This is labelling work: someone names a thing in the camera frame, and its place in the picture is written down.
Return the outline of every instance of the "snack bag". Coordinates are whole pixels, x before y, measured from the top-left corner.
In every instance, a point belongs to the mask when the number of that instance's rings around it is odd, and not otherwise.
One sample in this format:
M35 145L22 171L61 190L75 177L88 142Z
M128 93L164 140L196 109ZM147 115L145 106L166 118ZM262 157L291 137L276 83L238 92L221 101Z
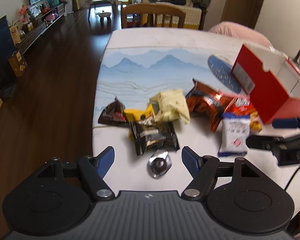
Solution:
M228 112L241 115L250 115L250 132L259 133L262 130L262 123L258 111L255 109L250 101L249 95L242 95L236 93L226 93L222 90L218 91L220 94L235 98L234 104L229 108Z
M190 123L190 114L182 89L163 91L150 98L150 103L157 104L155 122L172 122L181 119L184 124Z
M219 94L211 87L193 79L194 87L186 95L190 112L207 113L210 117L211 131L215 132L222 114L231 107L234 98Z
M129 127L129 122L126 120L124 115L125 106L121 103L117 97L114 101L107 105L99 116L98 123Z
M149 104L145 111L138 109L125 109L124 114L128 122L140 122L154 116L152 104Z
M154 125L131 122L130 129L137 155L143 155L149 149L164 148L170 151L180 149L172 122L155 123Z
M224 113L222 124L222 145L218 156L246 155L246 139L250 133L250 116Z

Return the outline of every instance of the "cardboard box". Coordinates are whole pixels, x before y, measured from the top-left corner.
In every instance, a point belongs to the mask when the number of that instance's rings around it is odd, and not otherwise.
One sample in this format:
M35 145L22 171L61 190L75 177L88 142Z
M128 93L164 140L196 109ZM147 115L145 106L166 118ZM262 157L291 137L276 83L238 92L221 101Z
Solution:
M21 43L19 31L16 26L10 27L10 34L11 34L14 45Z
M231 73L265 124L300 116L300 71L282 55L243 45Z
M25 57L20 50L15 51L9 58L10 65L17 77L23 75L25 69L28 67Z

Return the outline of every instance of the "coffee table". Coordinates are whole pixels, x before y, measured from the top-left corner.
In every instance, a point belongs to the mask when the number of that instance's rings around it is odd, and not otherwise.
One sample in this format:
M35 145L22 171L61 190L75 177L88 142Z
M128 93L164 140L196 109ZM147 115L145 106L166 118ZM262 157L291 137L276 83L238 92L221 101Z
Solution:
M114 17L116 15L116 0L86 0L86 2L90 5L89 7L89 15L88 15L88 21L90 20L90 13L91 13L91 7L94 5L94 8L96 8L96 5L98 4L104 4L106 2L110 2L112 6L112 11L114 14Z

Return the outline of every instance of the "white snack bag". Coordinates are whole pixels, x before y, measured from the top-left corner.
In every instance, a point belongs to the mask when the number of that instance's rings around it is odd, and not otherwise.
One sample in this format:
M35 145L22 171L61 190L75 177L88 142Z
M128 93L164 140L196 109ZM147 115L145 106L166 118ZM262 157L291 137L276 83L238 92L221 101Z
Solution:
M222 119L222 145L218 156L245 155L246 139L250 133L250 116L224 113Z

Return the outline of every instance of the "mountain print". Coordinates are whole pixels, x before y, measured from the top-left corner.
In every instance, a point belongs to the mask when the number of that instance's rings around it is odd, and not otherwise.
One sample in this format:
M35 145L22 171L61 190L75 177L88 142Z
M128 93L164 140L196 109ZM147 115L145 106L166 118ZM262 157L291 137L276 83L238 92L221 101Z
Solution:
M213 51L194 54L187 49L127 49L106 51L100 66L93 126L109 103L117 98L126 108L146 109L149 98L160 91L182 89L186 95L192 78L215 90L240 92L234 79L227 77L231 66L213 55Z

